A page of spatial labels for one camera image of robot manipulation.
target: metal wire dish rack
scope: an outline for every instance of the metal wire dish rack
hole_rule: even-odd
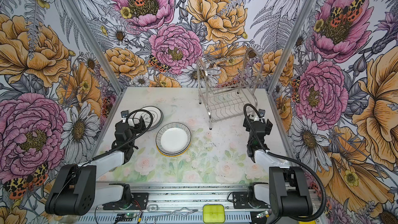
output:
[[[260,59],[260,70],[256,67],[246,68],[246,64],[250,59],[258,57]],[[235,64],[238,66],[238,71],[240,76],[239,80],[233,80],[232,82],[217,85],[218,87],[212,87],[209,81],[209,73],[207,68],[213,64],[213,66],[223,67],[229,64],[231,60],[239,61]],[[202,101],[205,103],[207,113],[209,115],[210,130],[212,129],[212,123],[217,121],[222,121],[224,119],[236,117],[243,114],[243,106],[250,103],[257,107],[257,98],[254,95],[257,86],[265,81],[262,76],[261,71],[263,71],[264,60],[262,55],[254,48],[248,47],[245,55],[232,56],[232,57],[222,57],[217,60],[203,61],[201,58],[196,60],[197,65],[197,78],[203,78],[205,80],[205,88],[201,88],[201,83],[198,83],[199,91],[199,104]],[[253,73],[257,74],[254,82],[247,82],[244,80],[244,75],[253,69]]]

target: purple flower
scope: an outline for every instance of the purple flower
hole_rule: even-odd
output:
[[[179,75],[181,69],[190,66],[202,57],[202,46],[198,36],[181,26],[170,24],[161,27],[150,36],[152,55],[162,64],[170,66],[169,72]]]
[[[311,119],[320,130],[333,127],[347,107],[348,92],[343,85],[339,66],[332,61],[311,61],[300,77],[297,115]]]
[[[315,16],[316,23],[312,36],[306,41],[306,46],[325,59],[333,59],[337,63],[345,62],[362,47],[369,38],[369,26],[373,7],[368,8],[369,0],[361,7],[361,14],[353,21],[341,20],[337,26],[332,26],[330,11],[333,7],[345,8],[353,0],[326,0],[320,12]]]
[[[44,163],[49,169],[56,167],[64,156],[60,145],[66,121],[61,106],[38,93],[0,102],[2,183],[26,178]]]
[[[113,0],[115,10],[120,11],[121,20],[127,21],[127,31],[136,34],[161,27],[174,17],[174,0],[144,0],[137,6],[128,0]]]

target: black cable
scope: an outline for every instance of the black cable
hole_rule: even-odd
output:
[[[232,200],[229,199],[229,196],[230,196],[232,193],[233,193],[233,192],[229,193],[229,195],[226,197],[226,199],[227,199],[228,202],[234,203],[234,201],[232,201]]]
[[[90,162],[92,162],[92,161],[94,161],[94,160],[97,160],[97,159],[99,159],[99,158],[101,158],[101,157],[105,157],[106,155],[109,155],[109,154],[112,153],[112,152],[115,152],[115,151],[120,150],[122,147],[125,147],[125,146],[129,145],[132,141],[134,141],[134,140],[136,140],[137,138],[141,137],[145,132],[148,131],[148,129],[152,126],[152,122],[153,122],[153,116],[152,116],[152,114],[151,114],[149,111],[144,110],[144,109],[134,110],[133,112],[130,112],[129,115],[127,115],[126,120],[129,119],[130,116],[131,116],[132,114],[137,113],[137,112],[146,112],[146,113],[149,114],[149,116],[150,116],[150,122],[149,122],[147,128],[145,128],[145,130],[143,130],[143,131],[142,131],[140,134],[138,134],[135,138],[132,138],[132,139],[126,141],[126,142],[125,142],[124,144],[122,144],[121,146],[115,147],[115,148],[110,149],[109,151],[107,151],[107,152],[105,152],[105,153],[102,153],[102,154],[100,154],[100,155],[97,155],[97,156],[93,157],[93,158],[90,160]]]
[[[302,221],[302,222],[309,222],[309,221],[312,221],[312,220],[317,219],[318,217],[320,217],[320,216],[323,214],[323,212],[324,212],[324,210],[325,210],[325,207],[326,207],[326,190],[325,190],[325,187],[324,187],[324,185],[323,185],[323,183],[322,183],[322,180],[321,180],[321,179],[318,177],[318,175],[316,175],[316,173],[315,173],[310,167],[308,167],[306,164],[304,164],[304,163],[302,163],[302,162],[300,162],[300,161],[298,161],[298,160],[296,160],[296,159],[290,158],[290,157],[285,157],[285,156],[281,156],[281,155],[276,155],[276,154],[274,154],[274,153],[269,152],[269,151],[267,150],[267,148],[264,146],[264,144],[263,144],[262,142],[260,142],[260,139],[259,139],[258,136],[257,136],[256,130],[253,128],[253,126],[252,126],[252,124],[251,124],[251,122],[250,122],[249,116],[247,115],[246,107],[251,107],[251,108],[253,108],[254,111],[257,113],[257,116],[258,116],[258,117],[260,117],[260,114],[258,113],[257,109],[256,109],[252,104],[246,104],[246,105],[243,106],[243,113],[244,113],[244,115],[245,115],[245,119],[246,119],[246,121],[247,121],[247,123],[248,123],[248,126],[250,127],[251,131],[253,132],[254,137],[257,139],[258,143],[260,144],[261,148],[262,148],[268,155],[270,155],[270,156],[272,156],[272,157],[276,157],[276,158],[280,158],[280,159],[285,159],[285,160],[287,160],[287,161],[294,162],[294,163],[300,165],[301,167],[303,167],[304,169],[306,169],[309,173],[311,173],[311,175],[314,176],[315,180],[318,182],[319,188],[320,188],[321,193],[322,193],[322,201],[321,201],[321,205],[320,205],[319,209],[315,212],[315,214],[313,214],[313,215],[311,215],[311,216],[308,216],[308,217],[290,217],[290,218],[292,218],[293,220]]]
[[[98,224],[97,216],[96,216],[96,214],[97,214],[97,208],[98,208],[98,206],[97,206],[96,209],[94,210],[94,219],[96,220],[96,222],[97,222],[97,224]]]

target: floral tablecloth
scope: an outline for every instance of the floral tablecloth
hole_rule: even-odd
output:
[[[265,90],[259,89],[256,95],[259,102],[268,103]],[[198,104],[197,89],[191,88],[128,88],[97,153],[110,149],[121,111],[145,106],[162,110],[162,124],[138,138],[135,144],[139,149],[130,161],[107,172],[100,181],[227,184],[268,181],[268,174],[246,155],[248,132],[242,127],[243,117],[216,122],[209,130],[205,107]],[[271,111],[267,112],[273,121]],[[163,156],[155,144],[159,129],[171,122],[185,124],[192,133],[190,147],[177,157]],[[276,152],[284,153],[277,128],[272,130],[269,140],[279,142]]]

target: stack of plates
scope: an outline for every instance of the stack of plates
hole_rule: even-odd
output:
[[[156,146],[165,156],[175,157],[184,153],[191,144],[191,131],[181,123],[170,123],[156,135]]]
[[[148,131],[151,131],[151,130],[155,129],[156,127],[160,126],[160,124],[162,123],[162,120],[163,120],[163,113],[159,108],[143,107],[141,109],[147,110],[150,113],[152,113],[152,117],[153,117],[152,126],[148,129]],[[129,119],[129,124],[132,126],[133,123],[135,123],[135,124],[139,123],[139,118],[141,116],[144,118],[145,125],[148,126],[150,123],[150,116],[146,112],[137,112],[136,114],[134,114],[133,117],[131,117]]]

